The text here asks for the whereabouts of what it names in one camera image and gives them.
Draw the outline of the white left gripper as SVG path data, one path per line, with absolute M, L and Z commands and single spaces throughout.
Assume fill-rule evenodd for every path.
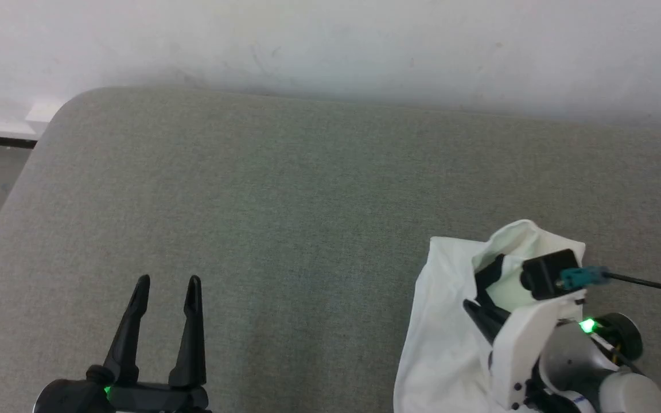
M 204 308 L 201 280 L 192 275 L 184 301 L 185 325 L 169 385 L 138 381 L 136 364 L 140 322 L 149 303 L 150 277 L 142 275 L 119 322 L 102 365 L 87 370 L 96 384 L 95 407 L 89 412 L 211 412 L 205 385 Z

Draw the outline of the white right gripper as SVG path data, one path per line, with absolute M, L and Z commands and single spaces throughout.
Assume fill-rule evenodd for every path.
M 525 382 L 558 322 L 582 319 L 580 301 L 586 295 L 567 294 L 506 311 L 496 306 L 487 291 L 501 280 L 504 258 L 499 254 L 475 272 L 477 302 L 464 299 L 462 307 L 492 345 L 491 397 L 509 410 L 514 404 L 524 405 Z

